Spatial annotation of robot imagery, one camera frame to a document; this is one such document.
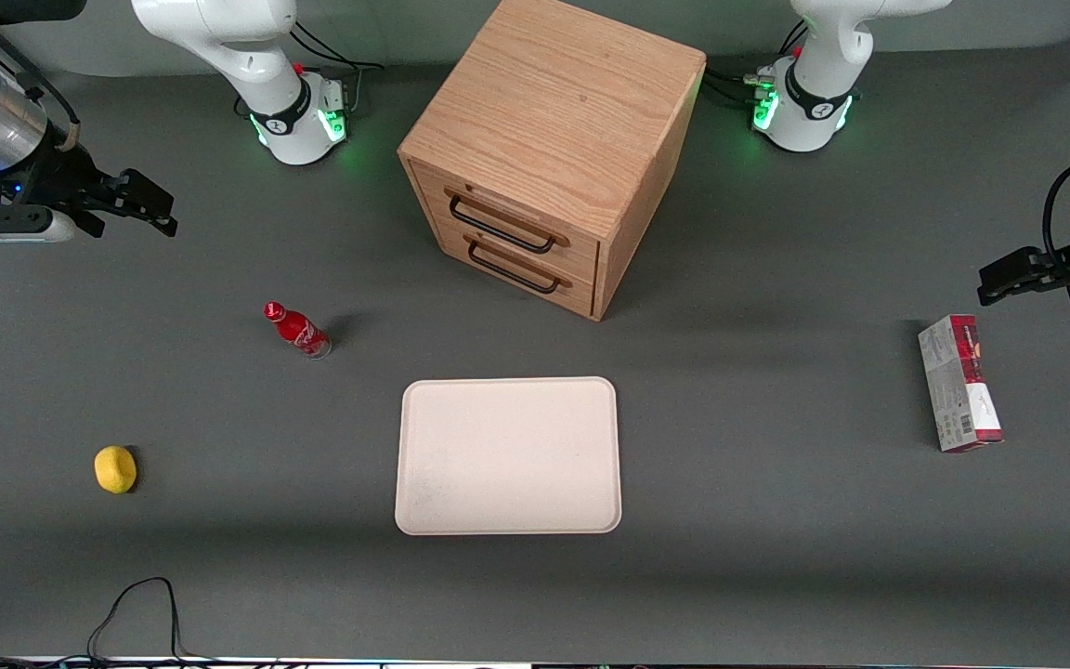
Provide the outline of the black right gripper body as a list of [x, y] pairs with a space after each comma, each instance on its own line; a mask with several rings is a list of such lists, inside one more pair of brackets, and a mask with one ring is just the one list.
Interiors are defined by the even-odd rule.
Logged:
[[74, 233], [82, 207], [116, 207], [114, 177], [103, 173], [85, 148], [62, 152], [46, 145], [0, 170], [0, 233]]

